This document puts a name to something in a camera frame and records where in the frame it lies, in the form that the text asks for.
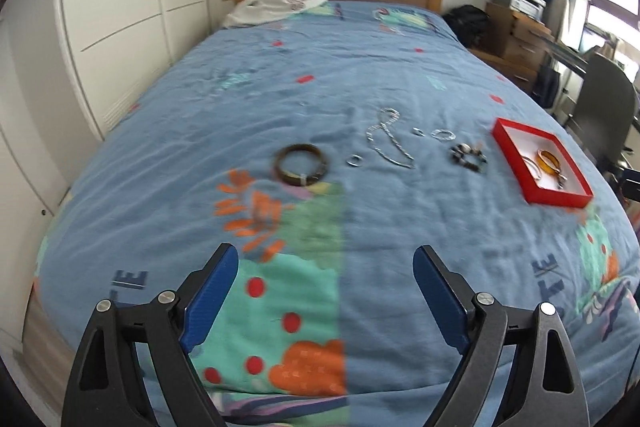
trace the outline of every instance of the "silver necklace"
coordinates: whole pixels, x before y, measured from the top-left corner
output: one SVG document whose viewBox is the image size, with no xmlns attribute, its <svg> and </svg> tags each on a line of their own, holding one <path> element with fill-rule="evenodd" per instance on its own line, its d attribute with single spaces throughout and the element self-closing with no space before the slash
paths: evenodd
<svg viewBox="0 0 640 427">
<path fill-rule="evenodd" d="M 396 111 L 391 107 L 385 107 L 380 109 L 379 122 L 367 129 L 367 132 L 366 132 L 367 141 L 371 145 L 372 149 L 378 154 L 380 154 L 380 156 L 382 156 L 389 163 L 393 163 L 393 165 L 398 165 L 399 167 L 404 167 L 406 169 L 413 169 L 414 161 L 415 161 L 414 157 L 411 156 L 407 151 L 405 151 L 402 148 L 402 146 L 400 145 L 400 142 L 396 139 L 395 136 L 393 136 L 393 134 L 391 134 L 391 131 L 389 131 L 388 129 L 388 126 L 393 123 L 396 123 L 399 120 L 399 118 L 400 118 L 400 113 L 398 113 L 398 111 Z M 393 145 L 396 146 L 396 149 L 398 149 L 409 160 L 409 163 L 401 163 L 394 160 L 393 158 L 389 158 L 389 156 L 383 153 L 382 150 L 376 147 L 375 142 L 373 140 L 373 132 L 378 129 L 382 129 L 386 133 L 386 135 L 389 137 L 389 140 L 391 140 Z"/>
</svg>

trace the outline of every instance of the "red box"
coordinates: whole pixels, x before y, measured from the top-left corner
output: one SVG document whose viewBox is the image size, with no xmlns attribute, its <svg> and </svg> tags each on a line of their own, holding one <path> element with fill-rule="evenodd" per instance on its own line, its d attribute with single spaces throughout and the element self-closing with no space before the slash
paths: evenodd
<svg viewBox="0 0 640 427">
<path fill-rule="evenodd" d="M 495 121 L 492 135 L 507 158 L 528 203 L 584 208 L 593 199 L 587 180 L 555 135 L 504 118 Z M 564 190 L 558 190 L 558 179 L 544 171 L 542 179 L 536 181 L 531 169 L 522 159 L 525 155 L 535 160 L 539 149 L 548 150 L 562 162 L 562 175 L 567 178 Z"/>
</svg>

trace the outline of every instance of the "blue bedspread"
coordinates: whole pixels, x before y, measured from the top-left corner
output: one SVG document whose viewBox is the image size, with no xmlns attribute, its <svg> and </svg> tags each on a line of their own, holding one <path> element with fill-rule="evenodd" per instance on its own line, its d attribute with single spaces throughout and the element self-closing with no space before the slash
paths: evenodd
<svg viewBox="0 0 640 427">
<path fill-rule="evenodd" d="M 414 169 L 367 143 L 388 107 Z M 593 202 L 527 204 L 490 135 L 497 117 L 555 133 Z M 486 172 L 453 164 L 434 129 L 481 143 Z M 374 140 L 407 161 L 383 131 Z M 274 154 L 296 142 L 329 158 L 321 183 L 274 177 Z M 346 163 L 353 154 L 359 168 Z M 423 425 L 460 357 L 414 281 L 420 245 L 505 305 L 548 300 L 561 310 L 593 423 L 622 396 L 640 340 L 639 247 L 621 205 L 555 121 L 423 10 L 331 2 L 216 33 L 142 96 L 72 196 L 37 273 L 43 306 L 72 346 L 99 300 L 147 302 L 221 242 L 241 252 L 238 279 L 191 353 L 230 423 Z M 503 354 L 478 425 L 491 425 L 512 356 Z"/>
</svg>

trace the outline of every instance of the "jewelry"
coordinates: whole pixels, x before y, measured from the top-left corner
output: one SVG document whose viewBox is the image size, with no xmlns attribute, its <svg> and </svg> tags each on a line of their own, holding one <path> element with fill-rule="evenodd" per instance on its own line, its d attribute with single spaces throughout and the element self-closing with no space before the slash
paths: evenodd
<svg viewBox="0 0 640 427">
<path fill-rule="evenodd" d="M 538 152 L 536 153 L 536 163 L 547 174 L 551 174 L 558 178 L 558 188 L 564 188 L 566 176 L 562 175 L 562 164 L 554 154 L 543 149 L 538 149 Z"/>
<path fill-rule="evenodd" d="M 350 165 L 351 167 L 360 167 L 362 165 L 362 156 L 352 154 L 347 160 L 347 165 Z"/>
<path fill-rule="evenodd" d="M 318 169 L 316 169 L 316 172 L 313 174 L 293 174 L 293 172 L 284 171 L 282 167 L 280 167 L 281 163 L 284 158 L 295 151 L 308 152 L 318 158 L 320 165 L 318 166 Z M 293 185 L 294 187 L 308 187 L 309 185 L 318 183 L 326 174 L 329 170 L 329 160 L 315 145 L 311 145 L 310 143 L 295 143 L 285 147 L 284 149 L 280 149 L 277 152 L 274 162 L 274 170 L 276 172 L 276 176 L 287 185 Z"/>
<path fill-rule="evenodd" d="M 456 139 L 456 135 L 447 129 L 436 129 L 431 133 L 431 136 L 433 136 L 436 140 L 440 140 L 441 142 L 449 142 Z"/>
<path fill-rule="evenodd" d="M 472 170 L 474 172 L 482 172 L 482 169 L 487 164 L 487 159 L 479 148 L 473 148 L 466 143 L 459 143 L 455 147 L 450 149 L 451 157 L 453 161 L 462 165 L 465 169 Z M 474 156 L 478 159 L 478 163 L 470 162 L 466 159 L 466 156 Z"/>
<path fill-rule="evenodd" d="M 520 156 L 524 163 L 527 164 L 527 166 L 529 167 L 533 167 L 533 169 L 535 170 L 536 174 L 534 175 L 533 172 L 531 173 L 531 175 L 533 176 L 533 179 L 535 179 L 535 181 L 539 182 L 542 179 L 542 170 L 540 169 L 540 167 L 538 167 L 538 164 L 535 163 L 531 158 L 529 158 L 528 156 Z"/>
<path fill-rule="evenodd" d="M 389 131 L 388 129 L 388 126 L 397 122 L 399 118 L 400 118 L 400 113 L 398 113 L 398 111 L 396 111 L 395 109 L 391 107 L 382 108 L 380 110 L 379 123 L 369 127 L 367 129 L 367 132 L 365 133 L 365 136 L 367 137 L 367 141 L 370 143 L 371 148 L 375 152 L 377 152 L 380 156 L 382 156 L 386 161 L 388 161 L 389 163 L 393 163 L 393 165 L 398 165 L 399 167 L 404 167 L 406 169 L 413 169 L 414 162 L 415 162 L 414 157 L 411 156 L 407 151 L 405 151 L 402 148 L 402 146 L 400 145 L 400 142 L 396 139 L 395 136 L 391 134 L 391 131 Z M 385 153 L 382 152 L 382 150 L 380 150 L 378 147 L 375 146 L 375 142 L 373 140 L 373 131 L 376 131 L 378 129 L 382 129 L 386 133 L 386 135 L 389 137 L 389 140 L 391 140 L 393 145 L 396 146 L 396 149 L 398 149 L 405 156 L 405 158 L 409 160 L 409 163 L 400 163 L 392 158 L 389 158 L 389 156 L 387 156 Z"/>
</svg>

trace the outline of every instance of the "metal screw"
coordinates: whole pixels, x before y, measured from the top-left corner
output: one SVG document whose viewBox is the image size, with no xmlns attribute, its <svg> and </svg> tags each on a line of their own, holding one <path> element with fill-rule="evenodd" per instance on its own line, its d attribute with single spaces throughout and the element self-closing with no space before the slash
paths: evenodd
<svg viewBox="0 0 640 427">
<path fill-rule="evenodd" d="M 556 307 L 553 306 L 550 302 L 543 302 L 540 304 L 540 311 L 545 315 L 555 315 Z"/>
<path fill-rule="evenodd" d="M 476 295 L 476 299 L 479 303 L 484 304 L 485 306 L 490 306 L 495 302 L 494 296 L 491 293 L 480 292 Z"/>
<path fill-rule="evenodd" d="M 111 301 L 109 299 L 101 300 L 95 307 L 100 313 L 107 311 L 109 308 L 111 308 Z"/>
<path fill-rule="evenodd" d="M 158 296 L 158 302 L 160 302 L 161 304 L 169 304 L 174 300 L 175 293 L 173 293 L 171 290 L 164 291 Z"/>
</svg>

